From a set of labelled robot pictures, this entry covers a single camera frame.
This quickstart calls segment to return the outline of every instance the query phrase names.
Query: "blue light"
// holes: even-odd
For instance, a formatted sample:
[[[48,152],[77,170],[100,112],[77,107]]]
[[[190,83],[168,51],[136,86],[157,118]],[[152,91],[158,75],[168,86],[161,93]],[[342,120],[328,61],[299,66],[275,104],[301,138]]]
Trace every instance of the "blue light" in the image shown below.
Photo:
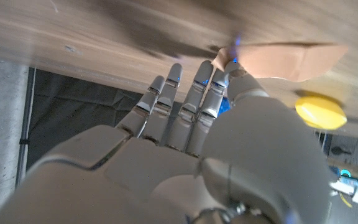
[[[223,98],[221,106],[219,107],[218,116],[230,109],[230,103],[229,100],[227,100],[226,97]]]
[[[349,177],[351,177],[351,173],[348,170],[341,170],[341,175],[347,174]]]

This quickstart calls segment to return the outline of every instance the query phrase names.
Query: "yellow object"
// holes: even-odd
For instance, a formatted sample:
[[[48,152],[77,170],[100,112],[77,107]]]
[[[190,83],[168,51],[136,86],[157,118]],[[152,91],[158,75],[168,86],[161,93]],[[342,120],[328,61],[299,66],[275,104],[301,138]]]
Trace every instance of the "yellow object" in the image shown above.
[[[345,199],[345,197],[343,197],[342,193],[339,193],[339,196],[341,196],[341,199],[343,201],[343,203],[345,203],[345,205],[347,205],[349,208],[352,208],[353,206]]]
[[[296,101],[295,109],[312,128],[335,130],[347,122],[341,107],[336,102],[323,97],[302,97]]]

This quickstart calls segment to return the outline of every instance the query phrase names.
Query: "beige paper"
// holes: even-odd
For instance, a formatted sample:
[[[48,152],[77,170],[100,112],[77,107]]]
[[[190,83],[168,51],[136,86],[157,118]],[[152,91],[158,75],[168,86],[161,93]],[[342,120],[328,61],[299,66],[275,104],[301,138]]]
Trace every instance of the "beige paper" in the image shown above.
[[[338,44],[274,43],[226,47],[218,52],[212,64],[224,70],[234,59],[255,78],[284,78],[302,82],[331,69],[347,52]]]

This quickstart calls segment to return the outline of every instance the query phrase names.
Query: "wooden surface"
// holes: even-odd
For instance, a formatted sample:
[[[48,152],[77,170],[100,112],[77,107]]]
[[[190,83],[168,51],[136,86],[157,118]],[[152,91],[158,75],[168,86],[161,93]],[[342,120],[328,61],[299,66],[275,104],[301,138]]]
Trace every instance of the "wooden surface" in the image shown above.
[[[178,101],[200,63],[238,37],[348,45],[322,77],[260,82],[291,108],[304,94],[337,99],[349,118],[337,133],[358,136],[358,1],[0,0],[0,57],[138,92],[179,62]]]

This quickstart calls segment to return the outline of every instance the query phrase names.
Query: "robotic hand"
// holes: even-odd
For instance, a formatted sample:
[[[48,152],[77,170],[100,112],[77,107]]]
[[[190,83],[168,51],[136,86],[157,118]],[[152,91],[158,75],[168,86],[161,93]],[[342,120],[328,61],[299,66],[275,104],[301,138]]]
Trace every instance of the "robotic hand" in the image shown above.
[[[0,223],[323,223],[328,167],[313,132],[239,64],[212,72],[201,64],[170,130],[179,64],[115,128],[57,145]],[[232,109],[218,117],[227,86]]]

